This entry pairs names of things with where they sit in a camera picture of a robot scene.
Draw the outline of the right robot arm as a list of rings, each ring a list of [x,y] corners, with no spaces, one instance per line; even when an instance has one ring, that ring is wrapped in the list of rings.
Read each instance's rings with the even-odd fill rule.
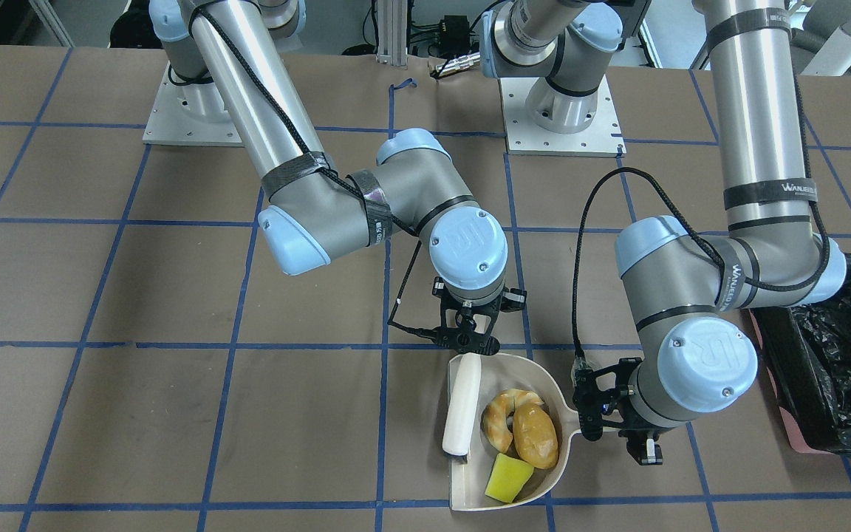
[[[322,148],[270,33],[270,15],[293,30],[291,1],[152,1],[153,33],[185,87],[216,90],[269,206],[258,216],[287,275],[301,275],[393,232],[428,248],[440,300],[434,329],[406,333],[459,353],[494,355],[500,313],[523,310],[526,293],[508,287],[502,226],[480,208],[434,135],[413,128],[385,142],[371,169],[341,174]]]

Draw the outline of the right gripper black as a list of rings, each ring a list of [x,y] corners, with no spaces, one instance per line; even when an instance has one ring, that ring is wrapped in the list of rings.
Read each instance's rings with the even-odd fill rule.
[[[527,292],[517,287],[503,287],[500,294],[479,305],[456,299],[450,287],[442,277],[434,280],[432,294],[440,299],[440,324],[431,330],[433,343],[459,354],[499,353],[501,344],[493,336],[494,324],[500,313],[524,310]]]

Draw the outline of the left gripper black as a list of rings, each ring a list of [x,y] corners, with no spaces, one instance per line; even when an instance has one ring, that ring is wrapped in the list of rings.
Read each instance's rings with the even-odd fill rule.
[[[588,441],[597,441],[608,429],[626,438],[626,450],[642,466],[664,463],[658,439],[664,429],[645,420],[636,412],[635,385],[629,384],[641,364],[640,358],[620,359],[614,366],[595,370],[584,358],[575,358],[572,366],[573,404],[578,412],[581,433]]]

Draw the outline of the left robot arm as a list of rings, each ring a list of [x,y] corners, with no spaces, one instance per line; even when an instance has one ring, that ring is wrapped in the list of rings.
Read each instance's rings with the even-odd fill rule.
[[[595,196],[621,173],[645,179],[669,210],[615,242],[644,357],[594,370],[578,333],[580,260],[574,262],[573,402],[581,434],[627,440],[642,465],[661,461],[657,439],[742,396],[757,372],[752,341],[720,313],[829,299],[844,283],[844,253],[828,236],[810,174],[802,98],[780,1],[696,1],[705,17],[720,119],[727,236],[701,236],[645,171],[621,166],[584,203],[576,255]]]

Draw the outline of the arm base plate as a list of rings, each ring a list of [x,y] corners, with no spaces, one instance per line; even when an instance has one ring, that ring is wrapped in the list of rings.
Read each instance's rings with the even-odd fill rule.
[[[213,83],[179,86],[170,67],[163,71],[151,114],[146,119],[143,141],[149,145],[239,147],[222,96]]]
[[[571,97],[546,78],[501,78],[507,151],[517,155],[618,157],[627,149],[606,78]]]

